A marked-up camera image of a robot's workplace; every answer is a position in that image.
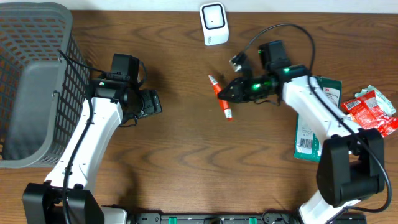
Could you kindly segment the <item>light green wipes pack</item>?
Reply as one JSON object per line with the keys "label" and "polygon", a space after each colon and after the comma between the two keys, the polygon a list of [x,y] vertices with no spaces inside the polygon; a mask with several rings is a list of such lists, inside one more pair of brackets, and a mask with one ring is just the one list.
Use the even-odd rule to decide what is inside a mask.
{"label": "light green wipes pack", "polygon": [[394,108],[391,101],[388,100],[376,87],[372,85],[369,85],[367,88],[363,88],[360,92],[355,93],[354,96],[358,98],[373,90],[375,92],[376,101],[380,109],[382,109],[383,112],[385,112],[385,114],[388,116],[392,116],[394,113],[396,113],[397,110]]}

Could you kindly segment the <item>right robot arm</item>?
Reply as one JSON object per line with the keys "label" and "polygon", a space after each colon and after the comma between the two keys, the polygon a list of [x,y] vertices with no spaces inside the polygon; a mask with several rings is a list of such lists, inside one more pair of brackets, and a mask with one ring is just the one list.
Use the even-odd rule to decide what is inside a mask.
{"label": "right robot arm", "polygon": [[322,143],[316,193],[295,214],[264,212],[264,223],[334,223],[348,210],[380,213],[391,204],[391,182],[384,168],[381,133],[365,130],[333,104],[304,65],[245,75],[231,81],[218,98],[246,103],[276,94],[293,108]]}

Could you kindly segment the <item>red packet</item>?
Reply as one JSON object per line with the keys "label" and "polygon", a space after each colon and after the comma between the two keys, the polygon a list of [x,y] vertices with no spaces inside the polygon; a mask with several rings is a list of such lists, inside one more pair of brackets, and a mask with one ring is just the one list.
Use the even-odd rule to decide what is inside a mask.
{"label": "red packet", "polygon": [[217,82],[217,80],[212,75],[209,75],[208,78],[210,79],[210,82],[212,84],[212,88],[213,88],[213,90],[215,92],[215,95],[216,95],[216,97],[217,97],[217,99],[219,101],[220,107],[223,110],[223,113],[224,113],[226,119],[228,121],[232,121],[233,120],[232,110],[229,107],[228,102],[218,98],[218,93],[221,91],[220,84]]}

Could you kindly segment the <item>dark green packet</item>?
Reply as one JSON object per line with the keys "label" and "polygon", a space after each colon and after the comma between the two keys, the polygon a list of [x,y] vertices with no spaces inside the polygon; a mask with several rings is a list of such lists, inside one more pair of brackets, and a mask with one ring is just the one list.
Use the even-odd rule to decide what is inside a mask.
{"label": "dark green packet", "polygon": [[[317,77],[317,81],[330,101],[339,106],[341,102],[342,81],[325,77]],[[318,162],[321,153],[322,146],[319,140],[304,119],[298,114],[294,157],[296,159]]]}

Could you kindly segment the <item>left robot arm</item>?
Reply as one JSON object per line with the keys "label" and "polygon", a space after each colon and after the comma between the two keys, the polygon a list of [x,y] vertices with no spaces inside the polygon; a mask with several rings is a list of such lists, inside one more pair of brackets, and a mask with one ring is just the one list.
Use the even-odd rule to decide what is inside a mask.
{"label": "left robot arm", "polygon": [[156,90],[129,81],[93,79],[78,125],[67,148],[42,184],[29,183],[22,196],[28,223],[131,223],[129,212],[99,206],[93,196],[104,152],[115,130],[132,119],[161,113]]}

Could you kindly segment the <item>red snack bag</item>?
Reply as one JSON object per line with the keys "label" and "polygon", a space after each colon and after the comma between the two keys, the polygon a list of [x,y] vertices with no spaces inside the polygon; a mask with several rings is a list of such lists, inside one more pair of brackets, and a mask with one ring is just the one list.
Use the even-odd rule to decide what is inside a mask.
{"label": "red snack bag", "polygon": [[397,117],[388,116],[380,109],[374,90],[340,106],[363,129],[376,128],[384,137],[397,130]]}

